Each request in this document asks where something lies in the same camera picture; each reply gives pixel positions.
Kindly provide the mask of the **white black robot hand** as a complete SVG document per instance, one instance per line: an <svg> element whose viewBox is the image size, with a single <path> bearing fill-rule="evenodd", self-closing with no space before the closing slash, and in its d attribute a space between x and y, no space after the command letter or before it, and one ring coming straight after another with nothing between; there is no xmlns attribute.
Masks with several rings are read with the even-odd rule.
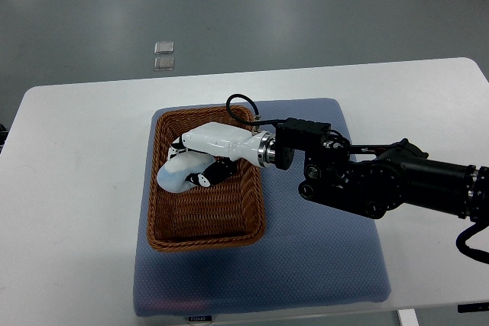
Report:
<svg viewBox="0 0 489 326"><path fill-rule="evenodd" d="M237 162L244 159L254 166L268 167L275 161L274 135L268 131L252 133L243 128L210 122L180 135L168 149L168 158L179 153L207 153L215 162L195 178L200 187L215 186L237 172Z"/></svg>

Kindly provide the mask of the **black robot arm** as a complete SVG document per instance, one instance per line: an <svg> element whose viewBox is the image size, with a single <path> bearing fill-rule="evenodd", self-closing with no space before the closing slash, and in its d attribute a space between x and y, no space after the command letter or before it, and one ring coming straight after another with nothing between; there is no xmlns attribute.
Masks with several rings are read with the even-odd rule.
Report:
<svg viewBox="0 0 489 326"><path fill-rule="evenodd" d="M353 145L329 123L296 118L269 120L274 137L258 150L261 165L290 168L304 152L300 196L366 218L382 218L402 204L469 218L455 241L458 251L480 263L488 253L467 242L488 227L488 168L429 159L408 139L388 145Z"/></svg>

